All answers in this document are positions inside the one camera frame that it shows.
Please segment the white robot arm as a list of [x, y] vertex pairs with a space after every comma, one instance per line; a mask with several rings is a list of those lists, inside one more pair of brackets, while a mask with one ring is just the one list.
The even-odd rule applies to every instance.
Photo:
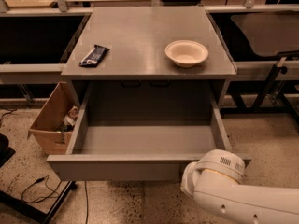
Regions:
[[239, 156], [214, 149], [186, 166], [181, 190], [236, 224], [299, 224], [299, 189], [244, 185], [244, 171]]

